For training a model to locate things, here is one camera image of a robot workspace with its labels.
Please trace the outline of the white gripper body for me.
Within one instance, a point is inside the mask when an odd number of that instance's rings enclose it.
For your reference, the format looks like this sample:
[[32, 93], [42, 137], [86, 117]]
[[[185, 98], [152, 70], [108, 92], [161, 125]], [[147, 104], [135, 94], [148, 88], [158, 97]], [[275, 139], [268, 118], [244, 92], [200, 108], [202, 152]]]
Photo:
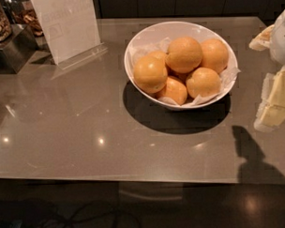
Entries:
[[285, 65], [285, 9], [275, 21], [269, 45], [271, 57]]

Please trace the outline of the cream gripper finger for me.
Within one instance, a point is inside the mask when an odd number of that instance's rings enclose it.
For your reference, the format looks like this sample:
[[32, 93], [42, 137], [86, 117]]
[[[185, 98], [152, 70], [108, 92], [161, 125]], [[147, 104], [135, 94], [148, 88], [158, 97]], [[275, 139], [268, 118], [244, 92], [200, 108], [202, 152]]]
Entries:
[[262, 132], [272, 132], [285, 120], [285, 66], [275, 75], [267, 73], [261, 99], [253, 126]]
[[271, 47], [271, 36], [274, 29], [274, 25], [266, 27], [260, 34], [258, 34], [253, 40], [248, 44], [249, 48], [256, 51], [269, 50]]

